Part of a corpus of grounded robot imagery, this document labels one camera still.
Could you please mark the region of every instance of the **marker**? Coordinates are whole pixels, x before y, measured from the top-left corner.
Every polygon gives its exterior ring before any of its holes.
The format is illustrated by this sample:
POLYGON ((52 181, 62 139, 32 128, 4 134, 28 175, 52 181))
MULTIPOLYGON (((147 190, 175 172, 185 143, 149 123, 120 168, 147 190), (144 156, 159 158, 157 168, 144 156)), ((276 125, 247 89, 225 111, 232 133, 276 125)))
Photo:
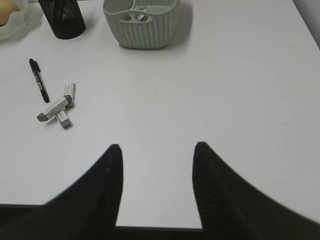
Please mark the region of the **marker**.
POLYGON ((55 101, 53 104, 51 104, 46 110, 44 110, 42 113, 40 113, 36 118, 40 122, 45 122, 51 119, 53 116, 55 116, 57 113, 59 113, 62 109, 64 109, 65 106, 69 105, 72 101, 72 98, 70 95, 64 95, 60 97, 57 101, 55 101))
POLYGON ((40 74, 41 71, 40 71, 40 68, 38 66, 38 63, 30 58, 29 64, 31 66, 31 69, 32 69, 33 75, 35 77, 36 83, 39 86, 39 89, 40 89, 41 95, 43 97, 43 100, 46 103, 49 103, 50 102, 49 96, 48 96, 48 93, 46 91, 46 88, 45 88, 45 85, 44 85, 44 81, 42 80, 42 77, 41 77, 41 74, 40 74))

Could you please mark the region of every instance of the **white wall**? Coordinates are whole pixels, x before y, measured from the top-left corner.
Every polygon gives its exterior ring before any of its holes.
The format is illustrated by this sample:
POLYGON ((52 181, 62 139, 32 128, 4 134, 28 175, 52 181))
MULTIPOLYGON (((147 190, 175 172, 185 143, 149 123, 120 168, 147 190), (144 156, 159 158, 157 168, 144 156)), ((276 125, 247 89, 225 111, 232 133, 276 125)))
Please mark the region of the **white wall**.
POLYGON ((320 0, 293 0, 293 2, 320 47, 320 0))

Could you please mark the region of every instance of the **pen holder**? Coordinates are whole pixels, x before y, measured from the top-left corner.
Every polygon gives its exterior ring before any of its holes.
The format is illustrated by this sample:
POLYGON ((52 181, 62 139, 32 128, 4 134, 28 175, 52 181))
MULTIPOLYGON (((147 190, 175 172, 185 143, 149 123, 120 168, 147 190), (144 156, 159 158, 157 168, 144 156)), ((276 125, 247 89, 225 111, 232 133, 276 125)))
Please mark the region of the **pen holder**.
POLYGON ((39 0, 39 3, 58 39, 73 39, 85 31, 77 0, 39 0))
POLYGON ((168 45, 174 36, 179 6, 180 0, 104 0, 103 12, 121 46, 160 49, 168 45), (146 21, 130 21, 129 15, 132 14, 147 16, 146 21))

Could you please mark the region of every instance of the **item in basket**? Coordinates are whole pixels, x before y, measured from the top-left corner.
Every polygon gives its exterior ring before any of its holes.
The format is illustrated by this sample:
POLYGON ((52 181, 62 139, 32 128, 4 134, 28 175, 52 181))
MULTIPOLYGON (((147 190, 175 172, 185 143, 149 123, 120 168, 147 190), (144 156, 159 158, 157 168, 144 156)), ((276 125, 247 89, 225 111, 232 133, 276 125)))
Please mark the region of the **item in basket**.
MULTIPOLYGON (((143 11, 146 12, 148 9, 146 7, 144 8, 139 8, 138 6, 132 7, 132 10, 139 10, 139 11, 143 11)), ((147 21, 148 16, 146 15, 142 15, 142 14, 129 14, 129 21, 130 22, 145 22, 147 21)))

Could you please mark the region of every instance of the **plastic container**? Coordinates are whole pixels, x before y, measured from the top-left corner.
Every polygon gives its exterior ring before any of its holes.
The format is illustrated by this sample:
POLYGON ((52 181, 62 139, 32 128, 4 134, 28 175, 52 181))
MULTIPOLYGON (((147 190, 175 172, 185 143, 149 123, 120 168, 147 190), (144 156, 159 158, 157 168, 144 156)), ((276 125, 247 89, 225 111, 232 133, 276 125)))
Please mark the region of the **plastic container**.
POLYGON ((180 0, 105 0, 103 12, 119 44, 133 49, 160 49, 172 40, 178 22, 180 0), (129 14, 147 16, 146 21, 129 21, 129 14))
POLYGON ((28 9, 28 0, 12 0, 20 9, 10 14, 8 22, 0 26, 0 39, 10 37, 16 30, 21 28, 26 21, 26 11, 28 9))

